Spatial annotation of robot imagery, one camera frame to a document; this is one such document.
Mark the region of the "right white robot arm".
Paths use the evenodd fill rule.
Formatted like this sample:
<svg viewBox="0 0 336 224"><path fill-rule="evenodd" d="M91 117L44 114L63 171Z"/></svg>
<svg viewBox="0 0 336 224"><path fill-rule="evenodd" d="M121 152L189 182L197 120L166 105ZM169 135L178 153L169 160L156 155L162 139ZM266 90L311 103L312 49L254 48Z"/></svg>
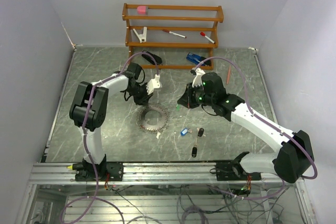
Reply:
<svg viewBox="0 0 336 224"><path fill-rule="evenodd" d="M271 147L273 153L243 152L232 160L229 171L236 179L252 173L270 173L295 183L314 161L310 137L305 131L293 132L251 109L247 101L227 93L221 77L214 72L198 70L177 102L188 109L210 106L215 116L242 126Z"/></svg>

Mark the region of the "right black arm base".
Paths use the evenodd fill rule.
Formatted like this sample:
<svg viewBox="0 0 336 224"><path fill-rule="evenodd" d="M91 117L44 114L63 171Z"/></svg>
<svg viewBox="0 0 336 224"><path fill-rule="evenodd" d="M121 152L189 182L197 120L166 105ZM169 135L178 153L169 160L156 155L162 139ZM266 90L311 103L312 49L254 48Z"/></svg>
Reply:
<svg viewBox="0 0 336 224"><path fill-rule="evenodd" d="M219 161L209 172L216 176L217 181L261 180L261 173L247 173L239 163L234 161Z"/></svg>

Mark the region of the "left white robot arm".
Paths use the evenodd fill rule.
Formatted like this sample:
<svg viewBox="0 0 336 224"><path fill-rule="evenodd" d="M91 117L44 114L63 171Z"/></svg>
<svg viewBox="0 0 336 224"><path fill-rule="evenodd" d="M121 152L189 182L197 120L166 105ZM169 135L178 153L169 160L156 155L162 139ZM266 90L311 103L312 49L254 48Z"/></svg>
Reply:
<svg viewBox="0 0 336 224"><path fill-rule="evenodd" d="M82 165L94 180L102 180L107 175L101 126L106 118L108 99L117 93L128 93L129 97L124 97L126 101L133 98L136 105L148 105L152 94L148 93L146 82L138 82L142 72L139 64L130 63L123 73L116 72L94 83L82 81L77 87L69 117L82 134L85 150Z"/></svg>

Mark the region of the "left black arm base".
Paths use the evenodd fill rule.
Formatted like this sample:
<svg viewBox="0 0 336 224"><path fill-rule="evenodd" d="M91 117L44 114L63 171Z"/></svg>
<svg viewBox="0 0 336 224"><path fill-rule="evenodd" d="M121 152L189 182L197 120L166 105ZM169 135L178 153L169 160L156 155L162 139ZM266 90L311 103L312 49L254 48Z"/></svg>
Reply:
<svg viewBox="0 0 336 224"><path fill-rule="evenodd" d="M73 164L73 169L76 171L76 182L93 182L96 180L96 174L92 164L84 161L82 163ZM120 182L123 179L124 166L119 162L103 162L100 165L95 165L99 181Z"/></svg>

